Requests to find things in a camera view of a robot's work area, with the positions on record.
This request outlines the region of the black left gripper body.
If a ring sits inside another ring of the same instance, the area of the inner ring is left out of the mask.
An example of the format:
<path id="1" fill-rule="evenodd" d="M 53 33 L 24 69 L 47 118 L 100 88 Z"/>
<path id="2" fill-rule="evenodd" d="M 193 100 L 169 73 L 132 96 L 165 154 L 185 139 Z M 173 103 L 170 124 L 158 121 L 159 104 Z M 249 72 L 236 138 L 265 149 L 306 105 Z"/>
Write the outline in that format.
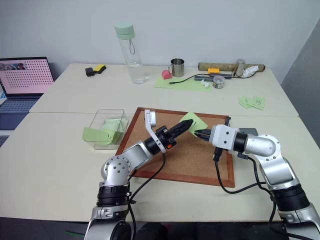
<path id="1" fill-rule="evenodd" d="M 177 137 L 176 127 L 168 129 L 165 125 L 163 125 L 156 130 L 155 135 L 158 137 L 165 149 L 170 149 L 177 144 L 175 140 Z"/>

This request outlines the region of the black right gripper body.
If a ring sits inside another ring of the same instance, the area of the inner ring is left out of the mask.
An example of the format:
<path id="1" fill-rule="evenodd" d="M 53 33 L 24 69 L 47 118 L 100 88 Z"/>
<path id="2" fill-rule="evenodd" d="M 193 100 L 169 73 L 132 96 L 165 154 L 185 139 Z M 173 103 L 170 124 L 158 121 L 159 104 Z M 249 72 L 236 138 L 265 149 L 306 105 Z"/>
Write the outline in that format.
<path id="1" fill-rule="evenodd" d="M 208 141 L 215 147 L 214 153 L 213 153 L 213 160 L 214 161 L 219 161 L 220 157 L 222 155 L 223 149 L 216 146 L 216 144 L 214 143 L 214 137 L 215 137 L 215 133 L 216 130 L 214 128 L 212 129 L 205 129 L 205 132 L 208 135 Z"/>

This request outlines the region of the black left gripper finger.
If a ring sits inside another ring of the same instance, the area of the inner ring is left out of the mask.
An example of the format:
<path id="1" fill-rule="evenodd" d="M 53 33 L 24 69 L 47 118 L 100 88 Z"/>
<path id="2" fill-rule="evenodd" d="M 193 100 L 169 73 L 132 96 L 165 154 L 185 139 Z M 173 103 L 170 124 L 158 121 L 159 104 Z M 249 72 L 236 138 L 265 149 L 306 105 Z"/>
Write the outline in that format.
<path id="1" fill-rule="evenodd" d="M 183 134 L 191 127 L 192 124 L 193 124 L 192 119 L 187 119 L 187 120 L 183 120 L 183 121 L 179 122 L 178 124 L 176 124 L 175 126 L 173 126 L 171 128 L 171 135 Z"/>
<path id="2" fill-rule="evenodd" d="M 193 122 L 179 122 L 174 126 L 174 138 L 179 137 L 181 134 L 189 130 Z"/>

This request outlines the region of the green sticky note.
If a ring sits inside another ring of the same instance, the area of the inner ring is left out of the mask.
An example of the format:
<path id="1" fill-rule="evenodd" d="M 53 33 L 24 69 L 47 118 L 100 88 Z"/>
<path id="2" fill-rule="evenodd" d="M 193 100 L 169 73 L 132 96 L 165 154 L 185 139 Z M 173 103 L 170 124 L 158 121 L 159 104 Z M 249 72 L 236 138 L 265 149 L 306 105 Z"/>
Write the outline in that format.
<path id="1" fill-rule="evenodd" d="M 195 137 L 197 137 L 195 135 L 195 131 L 203 130 L 203 129 L 206 129 L 208 127 L 208 125 L 193 112 L 188 112 L 187 114 L 185 114 L 180 119 L 180 122 L 185 121 L 185 120 L 193 120 L 193 123 L 191 124 L 191 126 L 189 127 L 188 130 Z"/>

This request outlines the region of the small clear jar of pushpins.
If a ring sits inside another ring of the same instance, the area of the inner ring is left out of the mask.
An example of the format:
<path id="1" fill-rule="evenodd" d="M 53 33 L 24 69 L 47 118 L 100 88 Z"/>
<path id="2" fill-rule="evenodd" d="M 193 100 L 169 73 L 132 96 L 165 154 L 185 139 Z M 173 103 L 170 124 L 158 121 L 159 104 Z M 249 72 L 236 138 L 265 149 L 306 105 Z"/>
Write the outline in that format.
<path id="1" fill-rule="evenodd" d="M 225 78 L 223 76 L 216 75 L 213 77 L 212 86 L 215 89 L 222 89 L 224 85 L 225 85 Z"/>

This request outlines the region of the green note with handwriting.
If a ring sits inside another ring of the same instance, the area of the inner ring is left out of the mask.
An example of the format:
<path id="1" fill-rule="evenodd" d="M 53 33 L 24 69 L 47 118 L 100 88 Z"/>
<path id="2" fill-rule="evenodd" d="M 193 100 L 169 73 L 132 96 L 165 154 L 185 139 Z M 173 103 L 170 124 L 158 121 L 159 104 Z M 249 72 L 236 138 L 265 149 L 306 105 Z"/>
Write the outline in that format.
<path id="1" fill-rule="evenodd" d="M 251 97 L 241 96 L 237 100 L 238 100 L 238 103 L 245 109 L 249 109 L 253 107 L 253 100 Z"/>
<path id="2" fill-rule="evenodd" d="M 264 110 L 265 108 L 265 99 L 260 96 L 253 96 L 250 102 L 250 106 L 258 110 Z"/>

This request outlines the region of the clear plastic box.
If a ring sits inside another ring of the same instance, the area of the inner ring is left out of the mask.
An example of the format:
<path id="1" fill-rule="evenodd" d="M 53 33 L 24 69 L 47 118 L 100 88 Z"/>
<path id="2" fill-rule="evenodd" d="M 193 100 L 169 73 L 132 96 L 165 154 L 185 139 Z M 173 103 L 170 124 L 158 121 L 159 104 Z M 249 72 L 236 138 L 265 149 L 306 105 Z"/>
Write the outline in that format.
<path id="1" fill-rule="evenodd" d="M 124 119 L 124 118 L 127 119 L 125 111 L 123 109 L 99 109 L 95 113 L 93 120 L 91 121 L 90 125 L 87 128 L 99 130 L 103 125 L 104 121 L 107 119 Z M 102 145 L 102 144 L 95 144 L 88 141 L 85 141 L 85 142 L 90 144 L 95 150 L 116 150 L 120 146 L 120 143 L 122 142 L 122 139 L 126 133 L 126 130 L 123 136 L 121 136 L 115 144 Z"/>

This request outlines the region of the green note with black marks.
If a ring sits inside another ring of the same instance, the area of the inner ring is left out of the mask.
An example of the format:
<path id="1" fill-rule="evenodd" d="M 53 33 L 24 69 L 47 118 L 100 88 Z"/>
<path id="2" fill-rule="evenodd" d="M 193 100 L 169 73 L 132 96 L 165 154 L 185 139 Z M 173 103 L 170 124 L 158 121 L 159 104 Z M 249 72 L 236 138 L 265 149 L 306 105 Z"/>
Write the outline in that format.
<path id="1" fill-rule="evenodd" d="M 99 145 L 109 145 L 115 143 L 119 135 L 111 129 L 94 129 L 84 127 L 82 132 L 82 139 L 86 142 L 92 142 Z"/>

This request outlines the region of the wood-framed cork board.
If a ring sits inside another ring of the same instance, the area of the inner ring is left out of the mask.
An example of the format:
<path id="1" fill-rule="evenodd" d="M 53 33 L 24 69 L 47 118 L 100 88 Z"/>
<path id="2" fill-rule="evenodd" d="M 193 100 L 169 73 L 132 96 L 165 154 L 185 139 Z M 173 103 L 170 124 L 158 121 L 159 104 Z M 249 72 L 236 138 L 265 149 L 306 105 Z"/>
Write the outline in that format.
<path id="1" fill-rule="evenodd" d="M 145 108 L 138 107 L 126 130 L 116 155 L 121 154 L 128 147 L 138 141 L 144 141 L 150 135 L 145 128 Z M 179 123 L 187 112 L 151 109 L 155 110 L 156 128 L 166 126 L 169 128 Z M 208 113 L 195 113 L 208 127 L 225 124 L 229 119 L 227 115 Z M 163 169 L 155 176 L 155 179 L 187 182 L 195 184 L 219 186 L 215 163 L 213 161 L 215 147 L 191 134 L 189 130 L 176 138 L 176 145 L 166 150 L 166 163 Z M 135 177 L 149 178 L 162 165 L 163 156 L 158 153 L 146 165 L 141 167 Z M 218 162 L 220 178 L 225 187 L 235 187 L 233 157 L 228 151 L 223 151 Z"/>

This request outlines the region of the large green paper sheet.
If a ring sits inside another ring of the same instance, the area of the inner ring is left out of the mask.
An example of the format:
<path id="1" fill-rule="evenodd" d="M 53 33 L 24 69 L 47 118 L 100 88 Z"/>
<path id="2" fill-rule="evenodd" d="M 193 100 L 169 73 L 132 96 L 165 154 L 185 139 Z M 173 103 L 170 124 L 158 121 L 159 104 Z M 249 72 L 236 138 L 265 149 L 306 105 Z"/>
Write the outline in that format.
<path id="1" fill-rule="evenodd" d="M 183 91 L 194 91 L 194 92 L 211 92 L 213 90 L 213 86 L 210 83 L 209 88 L 205 88 L 201 85 L 201 81 L 194 80 L 194 77 L 185 80 L 184 77 L 172 77 L 170 79 L 163 79 L 160 76 L 153 85 L 155 88 L 163 88 L 163 89 L 172 89 L 172 90 L 183 90 Z"/>

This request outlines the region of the pile of light green notes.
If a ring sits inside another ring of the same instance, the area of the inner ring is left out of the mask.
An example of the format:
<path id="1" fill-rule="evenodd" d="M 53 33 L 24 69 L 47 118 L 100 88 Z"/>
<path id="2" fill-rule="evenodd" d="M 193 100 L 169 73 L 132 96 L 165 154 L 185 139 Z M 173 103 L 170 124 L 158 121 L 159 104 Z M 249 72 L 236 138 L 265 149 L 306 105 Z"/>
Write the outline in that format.
<path id="1" fill-rule="evenodd" d="M 106 144 L 115 144 L 126 131 L 128 120 L 126 118 L 106 119 L 100 130 L 108 133 Z"/>

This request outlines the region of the steel mug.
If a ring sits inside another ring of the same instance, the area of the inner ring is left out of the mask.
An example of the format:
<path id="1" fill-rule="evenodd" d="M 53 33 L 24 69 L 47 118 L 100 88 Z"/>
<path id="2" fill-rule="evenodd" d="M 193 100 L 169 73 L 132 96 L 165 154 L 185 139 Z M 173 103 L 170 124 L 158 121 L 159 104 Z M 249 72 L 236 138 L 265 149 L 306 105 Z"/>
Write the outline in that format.
<path id="1" fill-rule="evenodd" d="M 185 61 L 181 58 L 173 58 L 168 66 L 169 73 L 176 78 L 184 76 L 184 63 Z"/>

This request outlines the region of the gray usb hub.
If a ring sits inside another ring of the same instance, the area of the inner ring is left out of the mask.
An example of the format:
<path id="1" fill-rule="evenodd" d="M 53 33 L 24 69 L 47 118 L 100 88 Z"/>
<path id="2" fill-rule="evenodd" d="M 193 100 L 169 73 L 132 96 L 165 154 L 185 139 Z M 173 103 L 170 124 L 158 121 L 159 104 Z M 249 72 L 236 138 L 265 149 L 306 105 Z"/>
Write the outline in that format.
<path id="1" fill-rule="evenodd" d="M 205 82 L 212 82 L 215 76 L 221 76 L 224 77 L 225 79 L 231 79 L 232 75 L 231 74 L 224 74 L 224 73 L 211 73 L 211 74 L 197 74 L 194 77 L 195 81 L 202 81 L 204 80 Z"/>

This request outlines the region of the steel cylinder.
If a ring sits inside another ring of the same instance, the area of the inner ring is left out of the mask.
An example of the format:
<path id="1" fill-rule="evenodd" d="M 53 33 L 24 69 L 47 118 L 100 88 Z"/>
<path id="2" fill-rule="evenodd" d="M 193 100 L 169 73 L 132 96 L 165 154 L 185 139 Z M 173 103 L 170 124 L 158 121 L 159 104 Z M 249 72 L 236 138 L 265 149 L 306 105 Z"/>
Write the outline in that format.
<path id="1" fill-rule="evenodd" d="M 246 61 L 242 58 L 238 58 L 235 63 L 232 75 L 234 77 L 242 77 L 243 71 L 245 69 Z"/>

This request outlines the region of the crumpled white tissue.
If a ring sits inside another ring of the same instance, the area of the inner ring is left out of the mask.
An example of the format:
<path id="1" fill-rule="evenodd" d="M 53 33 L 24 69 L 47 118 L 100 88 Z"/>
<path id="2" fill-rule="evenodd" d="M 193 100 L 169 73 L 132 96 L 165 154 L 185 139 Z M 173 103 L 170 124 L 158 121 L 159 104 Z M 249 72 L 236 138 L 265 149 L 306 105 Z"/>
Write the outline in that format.
<path id="1" fill-rule="evenodd" d="M 258 70 L 259 70 L 258 65 L 247 67 L 242 71 L 241 77 L 242 78 L 249 78 L 249 77 L 253 76 Z"/>

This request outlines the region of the clear bottle with green lid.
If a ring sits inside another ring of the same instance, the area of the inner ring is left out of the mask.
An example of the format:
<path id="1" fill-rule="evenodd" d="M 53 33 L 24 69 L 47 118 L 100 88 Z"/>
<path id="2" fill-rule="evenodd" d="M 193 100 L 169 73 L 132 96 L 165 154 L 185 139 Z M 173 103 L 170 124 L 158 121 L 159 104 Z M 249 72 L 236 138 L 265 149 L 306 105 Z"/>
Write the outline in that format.
<path id="1" fill-rule="evenodd" d="M 133 24 L 117 23 L 114 25 L 114 29 L 132 82 L 134 84 L 143 84 L 147 77 L 137 49 Z"/>

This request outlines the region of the yellow and black sponge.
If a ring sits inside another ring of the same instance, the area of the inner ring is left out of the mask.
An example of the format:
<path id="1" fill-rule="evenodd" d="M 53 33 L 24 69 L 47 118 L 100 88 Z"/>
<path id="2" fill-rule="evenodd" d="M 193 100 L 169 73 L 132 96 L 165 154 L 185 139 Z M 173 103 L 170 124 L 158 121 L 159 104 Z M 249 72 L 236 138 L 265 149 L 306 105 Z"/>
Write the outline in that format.
<path id="1" fill-rule="evenodd" d="M 93 68 L 93 72 L 95 75 L 101 74 L 106 68 L 107 66 L 105 64 L 98 64 Z"/>

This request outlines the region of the open laptop with pink screen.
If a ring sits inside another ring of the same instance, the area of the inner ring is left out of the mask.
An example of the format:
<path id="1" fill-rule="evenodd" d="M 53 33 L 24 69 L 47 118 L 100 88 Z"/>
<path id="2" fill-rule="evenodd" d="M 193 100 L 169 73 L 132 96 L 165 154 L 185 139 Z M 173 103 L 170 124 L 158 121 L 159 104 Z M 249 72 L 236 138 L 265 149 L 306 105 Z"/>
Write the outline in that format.
<path id="1" fill-rule="evenodd" d="M 0 58 L 0 85 L 6 97 L 0 104 L 0 130 L 14 130 L 54 82 L 45 56 Z"/>

